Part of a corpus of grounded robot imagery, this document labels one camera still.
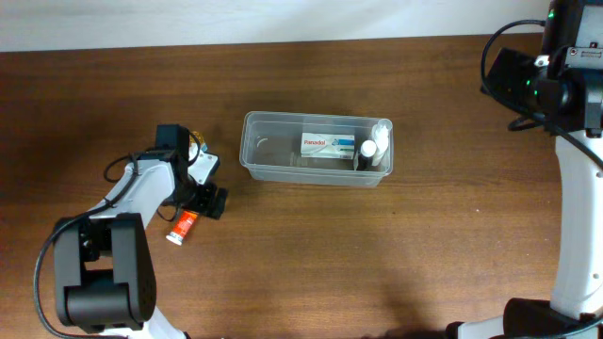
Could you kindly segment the orange tube white cap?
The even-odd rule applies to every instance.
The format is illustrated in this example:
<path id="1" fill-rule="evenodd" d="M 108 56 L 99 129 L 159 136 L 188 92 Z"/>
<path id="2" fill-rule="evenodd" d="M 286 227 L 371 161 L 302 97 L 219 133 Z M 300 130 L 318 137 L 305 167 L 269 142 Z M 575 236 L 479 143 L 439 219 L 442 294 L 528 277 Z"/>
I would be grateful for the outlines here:
<path id="1" fill-rule="evenodd" d="M 166 235 L 166 239 L 175 245 L 182 246 L 198 217 L 198 213 L 184 210 L 172 230 Z"/>

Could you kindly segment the small jar gold lid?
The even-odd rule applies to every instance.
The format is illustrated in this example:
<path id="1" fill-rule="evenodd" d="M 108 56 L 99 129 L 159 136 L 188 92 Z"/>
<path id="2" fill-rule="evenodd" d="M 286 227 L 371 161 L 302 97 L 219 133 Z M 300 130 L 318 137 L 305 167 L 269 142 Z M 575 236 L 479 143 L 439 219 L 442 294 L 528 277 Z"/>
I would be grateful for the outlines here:
<path id="1" fill-rule="evenodd" d="M 200 151 L 201 153 L 207 152 L 207 145 L 201 133 L 197 131 L 189 132 L 189 150 L 194 153 L 197 151 Z"/>

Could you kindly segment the white Panadol box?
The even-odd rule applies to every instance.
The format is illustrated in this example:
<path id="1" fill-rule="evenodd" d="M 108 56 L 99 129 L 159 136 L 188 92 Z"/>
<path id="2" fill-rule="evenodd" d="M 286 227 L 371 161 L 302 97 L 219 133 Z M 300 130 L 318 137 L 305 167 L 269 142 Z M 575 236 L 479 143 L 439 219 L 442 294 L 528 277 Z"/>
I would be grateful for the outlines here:
<path id="1" fill-rule="evenodd" d="M 353 135 L 303 133 L 301 156 L 326 159 L 352 159 L 355 153 Z"/>

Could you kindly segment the dark bottle white cap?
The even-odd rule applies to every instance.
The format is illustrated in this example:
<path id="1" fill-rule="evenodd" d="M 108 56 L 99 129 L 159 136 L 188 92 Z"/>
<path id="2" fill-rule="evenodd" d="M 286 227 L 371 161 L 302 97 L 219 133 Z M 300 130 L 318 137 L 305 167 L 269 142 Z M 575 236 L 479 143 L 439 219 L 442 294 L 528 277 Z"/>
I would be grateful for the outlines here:
<path id="1" fill-rule="evenodd" d="M 353 168 L 359 171 L 367 170 L 372 164 L 376 151 L 377 145 L 373 140 L 364 141 L 354 157 Z"/>

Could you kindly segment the white squeeze bottle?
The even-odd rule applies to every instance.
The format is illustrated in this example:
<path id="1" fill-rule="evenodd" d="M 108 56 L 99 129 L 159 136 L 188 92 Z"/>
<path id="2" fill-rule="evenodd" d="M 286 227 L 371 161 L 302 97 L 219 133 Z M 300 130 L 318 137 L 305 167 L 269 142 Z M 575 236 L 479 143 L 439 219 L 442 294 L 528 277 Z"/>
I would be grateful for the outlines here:
<path id="1" fill-rule="evenodd" d="M 370 137 L 377 147 L 375 154 L 372 156 L 371 165 L 373 167 L 380 165 L 385 153 L 389 148 L 391 128 L 391 121 L 381 119 L 371 129 Z"/>

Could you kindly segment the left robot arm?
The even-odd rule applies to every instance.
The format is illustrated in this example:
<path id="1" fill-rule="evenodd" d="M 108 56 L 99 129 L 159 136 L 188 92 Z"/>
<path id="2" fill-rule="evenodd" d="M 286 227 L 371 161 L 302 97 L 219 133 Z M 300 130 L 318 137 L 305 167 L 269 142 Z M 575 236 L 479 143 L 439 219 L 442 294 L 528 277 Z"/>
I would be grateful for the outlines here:
<path id="1" fill-rule="evenodd" d="M 228 191 L 211 182 L 219 158 L 178 124 L 123 157 L 123 176 L 90 210 L 60 219 L 44 242 L 54 252 L 57 318 L 85 338 L 186 338 L 156 305 L 146 227 L 162 206 L 218 219 Z"/>

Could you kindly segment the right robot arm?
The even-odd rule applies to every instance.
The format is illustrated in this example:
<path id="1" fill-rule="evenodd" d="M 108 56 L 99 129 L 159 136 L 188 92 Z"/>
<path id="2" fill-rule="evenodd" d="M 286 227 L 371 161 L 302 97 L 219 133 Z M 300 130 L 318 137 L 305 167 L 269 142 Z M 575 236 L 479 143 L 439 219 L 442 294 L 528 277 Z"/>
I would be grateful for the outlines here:
<path id="1" fill-rule="evenodd" d="M 517 113 L 508 128 L 555 138 L 562 176 L 560 259 L 550 299 L 510 299 L 501 316 L 448 324 L 447 338 L 602 335 L 602 3 L 551 2 L 541 51 L 501 49 L 481 90 Z"/>

